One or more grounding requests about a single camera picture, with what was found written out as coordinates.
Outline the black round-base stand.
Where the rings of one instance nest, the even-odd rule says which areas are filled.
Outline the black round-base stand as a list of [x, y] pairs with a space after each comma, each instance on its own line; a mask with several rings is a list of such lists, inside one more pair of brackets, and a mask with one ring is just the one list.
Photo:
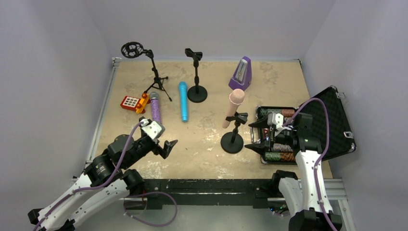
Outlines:
[[206, 88], [199, 85], [198, 67], [199, 67], [199, 61], [202, 59], [203, 53], [201, 51], [195, 52], [190, 48], [186, 48], [185, 54], [187, 57], [191, 57], [193, 59], [193, 66], [195, 69], [195, 77], [194, 77], [195, 85], [188, 90], [187, 96], [191, 102], [201, 103], [205, 101], [208, 96]]
[[235, 112], [233, 116], [227, 116], [228, 122], [234, 121], [235, 128], [232, 132], [225, 133], [220, 141], [222, 149], [229, 154], [236, 154], [243, 149], [244, 142], [241, 135], [239, 135], [239, 126], [247, 122], [248, 113]]

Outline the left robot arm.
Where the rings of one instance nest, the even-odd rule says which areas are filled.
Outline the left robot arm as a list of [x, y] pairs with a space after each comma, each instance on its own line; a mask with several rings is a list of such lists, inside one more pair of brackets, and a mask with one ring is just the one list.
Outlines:
[[127, 196], [143, 195], [145, 180], [131, 166], [148, 153], [166, 159], [177, 140], [165, 141], [143, 134], [135, 140], [119, 135], [83, 170], [76, 182], [56, 201], [28, 213], [36, 231], [73, 231], [87, 216]]

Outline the pink plastic microphone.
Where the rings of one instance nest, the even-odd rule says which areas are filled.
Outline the pink plastic microphone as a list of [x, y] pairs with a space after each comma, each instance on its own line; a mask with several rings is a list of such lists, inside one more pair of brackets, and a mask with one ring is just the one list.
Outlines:
[[229, 95], [229, 104], [224, 115], [224, 120], [222, 123], [222, 128], [227, 128], [230, 124], [226, 118], [229, 116], [234, 116], [238, 107], [244, 102], [245, 92], [242, 89], [234, 89]]

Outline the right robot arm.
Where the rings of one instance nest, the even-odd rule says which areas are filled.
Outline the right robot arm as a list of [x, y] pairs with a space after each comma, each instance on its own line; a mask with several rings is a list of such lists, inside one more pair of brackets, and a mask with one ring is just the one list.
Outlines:
[[298, 113], [292, 127], [284, 125], [283, 115], [270, 113], [251, 123], [250, 128], [268, 128], [269, 134], [261, 143], [246, 148], [264, 154], [274, 143], [289, 145], [301, 172], [301, 181], [289, 171], [276, 171], [272, 176], [273, 188], [279, 191], [290, 212], [291, 231], [339, 231], [342, 217], [336, 215], [329, 202], [321, 169], [326, 153], [320, 140], [312, 132], [313, 117]]

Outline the black round-base stand front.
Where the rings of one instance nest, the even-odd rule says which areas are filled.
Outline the black round-base stand front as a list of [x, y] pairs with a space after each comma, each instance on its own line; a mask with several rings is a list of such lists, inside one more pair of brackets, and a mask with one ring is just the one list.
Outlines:
[[239, 126], [247, 122], [248, 113], [235, 112], [233, 116], [227, 116], [228, 122], [234, 121], [235, 128], [232, 132], [225, 133], [220, 141], [222, 149], [229, 154], [236, 154], [243, 149], [244, 142], [241, 135], [239, 135]]

